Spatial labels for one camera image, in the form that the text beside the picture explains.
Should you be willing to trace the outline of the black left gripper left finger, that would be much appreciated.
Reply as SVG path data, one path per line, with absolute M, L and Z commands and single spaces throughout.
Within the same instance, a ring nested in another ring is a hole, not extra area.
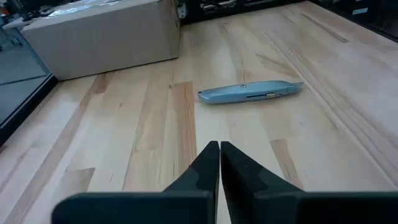
M 220 147 L 210 141 L 164 192 L 166 224 L 215 224 L 220 179 Z

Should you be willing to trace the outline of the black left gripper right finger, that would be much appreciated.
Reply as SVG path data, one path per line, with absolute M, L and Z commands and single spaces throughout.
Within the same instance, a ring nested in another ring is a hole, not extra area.
M 296 224 L 302 190 L 228 141 L 221 143 L 221 178 L 232 224 Z

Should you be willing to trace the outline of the grey utility knife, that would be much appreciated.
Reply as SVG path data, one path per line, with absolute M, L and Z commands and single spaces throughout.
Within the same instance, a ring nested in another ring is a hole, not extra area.
M 202 90 L 198 92 L 198 99 L 207 104 L 268 100 L 296 94 L 302 87 L 303 82 L 290 83 L 282 80 L 252 82 Z

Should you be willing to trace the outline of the brown cardboard box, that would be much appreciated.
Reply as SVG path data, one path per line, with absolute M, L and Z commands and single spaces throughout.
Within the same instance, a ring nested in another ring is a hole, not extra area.
M 81 0 L 22 30 L 59 80 L 177 58 L 177 0 Z

